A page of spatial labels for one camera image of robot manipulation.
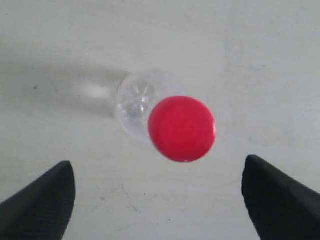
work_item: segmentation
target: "red bottle cap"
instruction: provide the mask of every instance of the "red bottle cap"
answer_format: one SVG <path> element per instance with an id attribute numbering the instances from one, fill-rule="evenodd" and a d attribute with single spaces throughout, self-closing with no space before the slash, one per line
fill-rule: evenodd
<path id="1" fill-rule="evenodd" d="M 148 129 L 159 152 L 176 162 L 202 158 L 216 139 L 216 122 L 210 110 L 187 96 L 162 100 L 149 117 Z"/>

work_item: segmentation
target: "white table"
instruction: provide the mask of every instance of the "white table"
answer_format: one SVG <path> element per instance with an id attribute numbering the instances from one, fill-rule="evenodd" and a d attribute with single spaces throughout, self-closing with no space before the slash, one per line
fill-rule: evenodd
<path id="1" fill-rule="evenodd" d="M 320 192 L 320 16 L 301 0 L 0 0 L 0 201 L 71 161 L 66 240 L 257 240 L 248 154 Z M 217 121 L 178 164 L 128 138 L 114 91 L 175 74 Z"/>

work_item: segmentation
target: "white surface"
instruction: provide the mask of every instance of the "white surface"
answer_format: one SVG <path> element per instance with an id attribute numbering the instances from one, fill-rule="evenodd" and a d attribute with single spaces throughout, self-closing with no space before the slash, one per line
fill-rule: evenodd
<path id="1" fill-rule="evenodd" d="M 257 240 L 241 195 L 248 154 L 320 192 L 319 7 L 0 0 L 0 201 L 69 160 L 66 240 Z M 171 162 L 113 118 L 117 82 L 153 68 L 213 111 L 204 159 Z"/>

